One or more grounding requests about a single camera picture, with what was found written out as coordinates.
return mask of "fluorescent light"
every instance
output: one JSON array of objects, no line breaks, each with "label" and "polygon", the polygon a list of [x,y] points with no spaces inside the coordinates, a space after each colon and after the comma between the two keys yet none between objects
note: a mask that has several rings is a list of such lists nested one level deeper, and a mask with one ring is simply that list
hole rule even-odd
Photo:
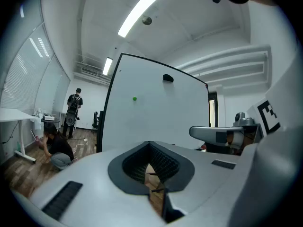
[{"label": "fluorescent light", "polygon": [[40,42],[40,44],[41,44],[41,46],[42,46],[42,49],[43,49],[45,55],[46,55],[47,57],[49,57],[49,55],[48,55],[48,53],[47,53],[47,51],[46,51],[46,47],[45,47],[44,44],[43,44],[42,39],[41,39],[41,38],[38,38],[38,40],[39,40],[39,42]]},{"label": "fluorescent light", "polygon": [[20,15],[21,17],[24,17],[23,5],[20,6]]},{"label": "fluorescent light", "polygon": [[35,42],[33,41],[32,38],[29,38],[30,42],[32,43],[33,47],[35,48],[35,50],[37,51],[37,53],[39,54],[40,57],[43,57],[43,55],[40,53],[40,51],[38,50]]},{"label": "fluorescent light", "polygon": [[105,66],[104,66],[104,69],[103,69],[103,75],[107,75],[109,67],[112,64],[112,62],[113,62],[113,59],[111,59],[109,57],[106,59]]},{"label": "fluorescent light", "polygon": [[120,28],[118,35],[126,37],[127,33],[133,27],[138,18],[145,12],[145,10],[155,2],[156,0],[140,0],[133,8],[130,14],[127,16],[122,27]]}]

